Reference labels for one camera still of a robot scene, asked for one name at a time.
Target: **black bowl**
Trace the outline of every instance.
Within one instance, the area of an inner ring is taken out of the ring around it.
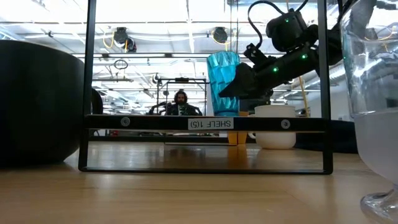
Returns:
[[[83,74],[70,54],[0,40],[0,166],[62,162],[78,149]]]

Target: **glass base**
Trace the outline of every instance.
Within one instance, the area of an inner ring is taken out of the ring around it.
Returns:
[[[388,193],[363,197],[361,210],[372,223],[398,223],[398,185]]]
[[[218,112],[214,113],[215,116],[239,116],[239,112]]]

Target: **shelf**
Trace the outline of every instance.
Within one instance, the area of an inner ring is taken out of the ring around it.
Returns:
[[[223,125],[225,124],[224,121],[230,121],[228,127]],[[140,131],[280,131],[308,133],[325,132],[327,122],[328,120],[321,118],[88,115],[85,119],[85,128]]]

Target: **man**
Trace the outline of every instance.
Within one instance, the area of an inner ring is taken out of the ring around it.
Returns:
[[[202,116],[199,108],[189,105],[187,101],[187,94],[183,90],[178,91],[174,95],[175,104],[168,110],[167,115]]]

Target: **clear glass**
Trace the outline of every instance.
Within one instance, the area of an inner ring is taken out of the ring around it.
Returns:
[[[361,201],[374,223],[398,222],[397,5],[359,0],[341,21],[351,115],[362,160],[395,183],[388,193]]]

